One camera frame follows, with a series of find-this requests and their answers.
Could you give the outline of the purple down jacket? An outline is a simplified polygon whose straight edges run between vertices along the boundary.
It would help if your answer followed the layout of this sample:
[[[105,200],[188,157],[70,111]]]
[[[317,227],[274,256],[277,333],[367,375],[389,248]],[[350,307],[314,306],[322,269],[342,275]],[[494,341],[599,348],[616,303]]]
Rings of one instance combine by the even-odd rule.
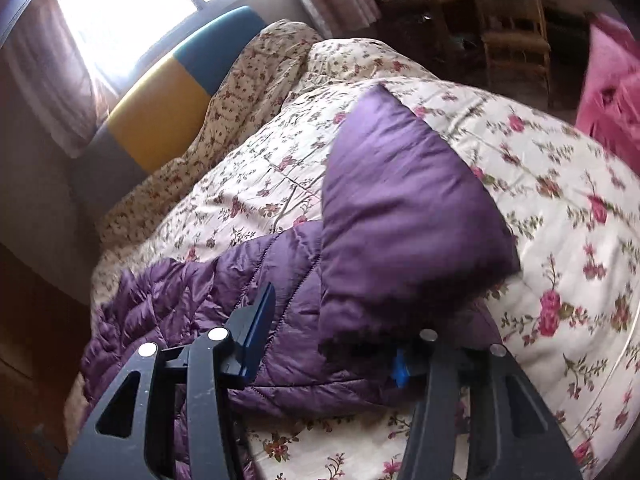
[[[333,142],[322,217],[207,261],[125,273],[84,355],[87,418],[142,344],[192,344],[254,302],[276,307],[255,379],[231,417],[317,418],[386,408],[390,367],[439,315],[517,274],[513,236],[472,170],[385,87],[356,102]],[[175,458],[188,456],[176,389]]]

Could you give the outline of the floral rose quilt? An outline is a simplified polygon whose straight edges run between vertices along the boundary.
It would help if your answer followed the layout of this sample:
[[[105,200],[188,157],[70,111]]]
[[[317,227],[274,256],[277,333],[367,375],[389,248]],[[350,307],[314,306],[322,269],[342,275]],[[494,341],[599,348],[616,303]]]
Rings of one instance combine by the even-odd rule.
[[[639,441],[639,180],[575,128],[439,80],[382,42],[313,44],[277,115],[201,178],[140,245],[103,249],[92,324],[122,272],[226,249],[320,217],[331,144],[382,84],[471,167],[511,229],[523,270],[485,301],[587,479],[629,478]]]

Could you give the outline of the wooden chair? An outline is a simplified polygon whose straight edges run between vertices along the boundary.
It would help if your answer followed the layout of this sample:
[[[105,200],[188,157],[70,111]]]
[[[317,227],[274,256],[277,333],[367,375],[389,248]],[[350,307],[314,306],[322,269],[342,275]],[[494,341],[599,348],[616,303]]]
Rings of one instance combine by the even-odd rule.
[[[512,70],[538,78],[552,98],[551,46],[541,0],[474,0],[480,19],[488,87],[495,72]]]

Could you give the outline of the pink ruffled bedding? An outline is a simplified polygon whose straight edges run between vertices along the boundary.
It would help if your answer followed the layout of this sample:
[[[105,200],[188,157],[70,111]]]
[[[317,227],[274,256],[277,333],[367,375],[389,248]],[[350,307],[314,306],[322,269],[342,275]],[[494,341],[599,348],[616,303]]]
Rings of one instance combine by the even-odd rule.
[[[597,14],[575,127],[639,171],[639,41],[621,21]]]

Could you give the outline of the small floral beige blanket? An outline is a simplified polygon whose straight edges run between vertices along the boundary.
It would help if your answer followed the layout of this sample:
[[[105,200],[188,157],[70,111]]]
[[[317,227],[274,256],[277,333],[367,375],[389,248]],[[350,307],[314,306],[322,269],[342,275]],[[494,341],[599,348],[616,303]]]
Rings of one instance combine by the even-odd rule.
[[[302,22],[280,20],[240,53],[195,125],[198,133],[122,196],[96,222],[103,249],[140,245],[209,170],[277,115],[320,35]]]

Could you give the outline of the grey yellow blue headboard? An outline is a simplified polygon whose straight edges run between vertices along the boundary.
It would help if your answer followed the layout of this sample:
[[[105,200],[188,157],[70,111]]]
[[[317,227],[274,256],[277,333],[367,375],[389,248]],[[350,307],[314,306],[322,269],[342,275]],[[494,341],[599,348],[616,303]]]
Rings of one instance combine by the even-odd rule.
[[[265,26],[248,6],[222,14],[131,87],[72,163],[70,184],[92,220],[186,151],[201,129],[210,98]]]

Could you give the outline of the pink sheer curtain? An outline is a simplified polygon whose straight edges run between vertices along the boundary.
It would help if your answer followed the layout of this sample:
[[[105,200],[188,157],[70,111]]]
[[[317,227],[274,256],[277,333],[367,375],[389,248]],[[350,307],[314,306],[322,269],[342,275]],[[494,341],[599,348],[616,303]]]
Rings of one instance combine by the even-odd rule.
[[[58,0],[32,0],[1,52],[40,125],[66,155],[78,157],[117,94],[82,57]]]

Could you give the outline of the bright bedroom window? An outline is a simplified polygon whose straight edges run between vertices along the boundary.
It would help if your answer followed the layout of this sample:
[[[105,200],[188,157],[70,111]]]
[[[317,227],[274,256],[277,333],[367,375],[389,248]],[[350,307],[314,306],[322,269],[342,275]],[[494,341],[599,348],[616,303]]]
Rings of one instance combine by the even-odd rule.
[[[122,91],[173,42],[236,0],[58,0],[91,68]]]

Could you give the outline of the dark cluttered side table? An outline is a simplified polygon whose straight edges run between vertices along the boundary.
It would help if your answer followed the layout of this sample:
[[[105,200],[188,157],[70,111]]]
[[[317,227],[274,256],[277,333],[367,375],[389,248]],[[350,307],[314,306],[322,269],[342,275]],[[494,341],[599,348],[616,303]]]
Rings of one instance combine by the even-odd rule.
[[[473,0],[375,0],[380,36],[437,73],[454,73],[480,53]]]

